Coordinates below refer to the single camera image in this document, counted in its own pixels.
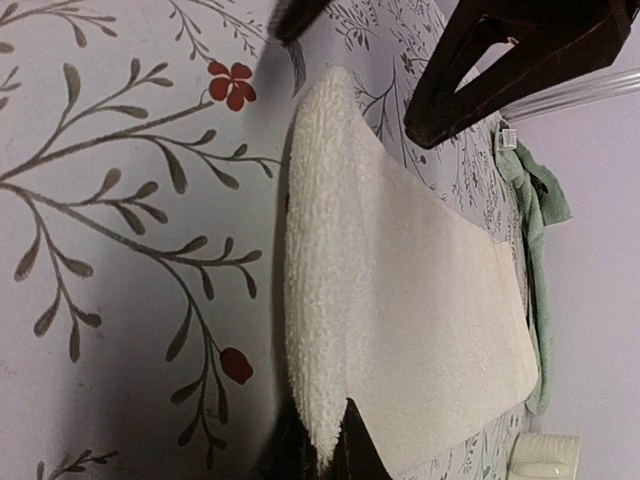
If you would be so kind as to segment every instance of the wall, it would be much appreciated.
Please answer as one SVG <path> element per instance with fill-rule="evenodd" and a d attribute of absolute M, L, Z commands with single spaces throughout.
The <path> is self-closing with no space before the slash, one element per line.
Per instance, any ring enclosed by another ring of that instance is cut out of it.
<path fill-rule="evenodd" d="M 450 14 L 457 2 L 439 3 Z M 640 66 L 637 30 L 607 73 Z M 515 125 L 559 177 L 574 215 L 547 235 L 555 377 L 536 426 L 582 436 L 582 480 L 640 470 L 639 106 L 629 96 Z"/>

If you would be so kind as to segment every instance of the towel rack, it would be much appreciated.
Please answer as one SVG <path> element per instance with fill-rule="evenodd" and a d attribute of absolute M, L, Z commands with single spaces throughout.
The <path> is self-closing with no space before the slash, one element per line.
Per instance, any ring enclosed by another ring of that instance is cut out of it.
<path fill-rule="evenodd" d="M 551 87 L 501 110 L 509 122 L 640 92 L 640 68 Z"/>

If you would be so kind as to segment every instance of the towel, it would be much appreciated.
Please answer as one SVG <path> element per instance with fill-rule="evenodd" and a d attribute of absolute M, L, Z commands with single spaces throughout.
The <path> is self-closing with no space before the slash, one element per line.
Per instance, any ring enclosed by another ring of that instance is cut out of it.
<path fill-rule="evenodd" d="M 499 130 L 508 128 L 502 122 Z M 542 415 L 549 406 L 549 376 L 551 374 L 551 313 L 543 265 L 544 227 L 562 223 L 571 218 L 571 210 L 558 179 L 544 166 L 538 165 L 529 150 L 518 142 L 515 150 L 500 150 L 494 141 L 496 166 L 502 178 L 516 193 L 522 219 L 527 275 L 529 278 L 529 333 L 533 342 L 540 378 L 527 409 Z"/>
<path fill-rule="evenodd" d="M 326 468 L 353 399 L 393 476 L 524 401 L 538 379 L 510 246 L 397 164 L 330 68 L 289 166 L 289 381 Z"/>

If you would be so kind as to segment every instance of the green towel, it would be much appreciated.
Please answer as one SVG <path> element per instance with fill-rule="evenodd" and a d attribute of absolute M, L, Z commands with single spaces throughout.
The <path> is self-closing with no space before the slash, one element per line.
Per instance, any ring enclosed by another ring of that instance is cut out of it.
<path fill-rule="evenodd" d="M 538 165 L 520 142 L 515 150 L 499 150 L 498 134 L 509 128 L 502 122 L 496 130 L 494 154 L 502 178 L 515 191 L 522 221 L 522 233 L 529 281 L 529 333 L 536 351 L 540 379 L 526 401 L 534 415 L 542 415 L 549 406 L 549 373 L 551 369 L 551 313 L 544 278 L 544 227 L 571 218 L 567 200 L 558 179 L 546 167 Z"/>

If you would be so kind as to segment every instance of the dark wooden object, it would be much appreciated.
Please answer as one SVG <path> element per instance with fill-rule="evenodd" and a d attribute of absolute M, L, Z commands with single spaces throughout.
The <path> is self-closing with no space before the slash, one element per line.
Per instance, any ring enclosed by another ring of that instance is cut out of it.
<path fill-rule="evenodd" d="M 330 0 L 290 0 L 276 38 L 288 44 Z M 404 118 L 407 136 L 433 148 L 501 107 L 610 66 L 640 0 L 460 0 L 418 82 Z M 468 85 L 464 75 L 491 45 L 516 46 Z"/>

